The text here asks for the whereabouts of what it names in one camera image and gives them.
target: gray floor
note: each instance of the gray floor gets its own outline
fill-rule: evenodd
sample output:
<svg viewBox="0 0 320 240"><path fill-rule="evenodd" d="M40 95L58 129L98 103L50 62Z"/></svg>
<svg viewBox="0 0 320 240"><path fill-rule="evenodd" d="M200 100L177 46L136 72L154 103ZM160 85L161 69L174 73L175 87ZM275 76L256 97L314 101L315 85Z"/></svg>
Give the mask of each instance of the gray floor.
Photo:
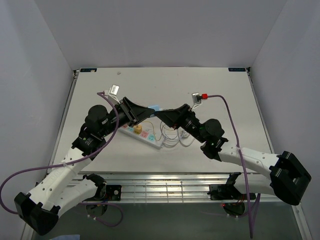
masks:
<svg viewBox="0 0 320 240"><path fill-rule="evenodd" d="M80 234L81 240L247 240L248 219L205 215L200 211L224 213L217 203L122 204L125 216L118 227L109 228L87 218L84 206L66 212L55 228L33 240L49 240L60 235ZM117 209L109 207L104 220L119 219ZM256 240L301 240L290 205L262 202L255 223Z"/></svg>

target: white plug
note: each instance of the white plug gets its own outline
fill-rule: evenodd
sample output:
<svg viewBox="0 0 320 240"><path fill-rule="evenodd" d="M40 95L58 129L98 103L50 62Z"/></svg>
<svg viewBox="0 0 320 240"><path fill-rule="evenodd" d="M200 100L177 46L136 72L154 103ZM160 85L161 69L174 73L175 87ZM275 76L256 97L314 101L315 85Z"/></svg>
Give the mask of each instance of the white plug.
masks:
<svg viewBox="0 0 320 240"><path fill-rule="evenodd" d="M186 139L190 136L189 133L187 133L184 129L180 128L179 130L179 136L182 138L182 139Z"/></svg>

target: blue object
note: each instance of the blue object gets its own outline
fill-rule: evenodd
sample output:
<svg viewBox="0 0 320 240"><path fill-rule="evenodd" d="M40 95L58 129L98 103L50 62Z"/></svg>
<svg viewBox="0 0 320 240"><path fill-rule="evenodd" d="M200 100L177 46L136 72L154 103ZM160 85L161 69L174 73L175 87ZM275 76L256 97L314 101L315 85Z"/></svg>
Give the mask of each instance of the blue object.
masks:
<svg viewBox="0 0 320 240"><path fill-rule="evenodd" d="M155 138L155 135L150 134L149 137L148 137L148 139L149 139L151 142L154 142L156 138Z"/></svg>
<svg viewBox="0 0 320 240"><path fill-rule="evenodd" d="M159 105L148 106L148 108L149 108L149 109L154 109L156 112L157 112L157 111L160 111Z"/></svg>

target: red plug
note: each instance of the red plug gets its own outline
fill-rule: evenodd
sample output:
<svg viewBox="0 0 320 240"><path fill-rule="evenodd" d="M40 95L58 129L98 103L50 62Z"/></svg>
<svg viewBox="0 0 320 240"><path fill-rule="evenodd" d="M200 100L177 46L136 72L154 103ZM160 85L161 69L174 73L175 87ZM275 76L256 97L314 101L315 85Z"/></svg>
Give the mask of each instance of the red plug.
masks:
<svg viewBox="0 0 320 240"><path fill-rule="evenodd" d="M203 93L203 94L201 95L201 97L202 97L203 100L207 100L207 99L208 99L208 94Z"/></svg>

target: blue tape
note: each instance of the blue tape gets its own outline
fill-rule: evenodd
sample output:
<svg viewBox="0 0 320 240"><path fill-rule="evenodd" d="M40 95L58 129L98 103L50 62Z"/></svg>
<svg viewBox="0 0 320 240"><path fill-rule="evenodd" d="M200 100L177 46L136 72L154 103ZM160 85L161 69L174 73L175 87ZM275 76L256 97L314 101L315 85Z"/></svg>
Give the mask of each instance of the blue tape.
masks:
<svg viewBox="0 0 320 240"><path fill-rule="evenodd" d="M154 109L156 112L157 112L157 111L160 111L159 105L148 106L148 108L149 108L149 109Z"/></svg>

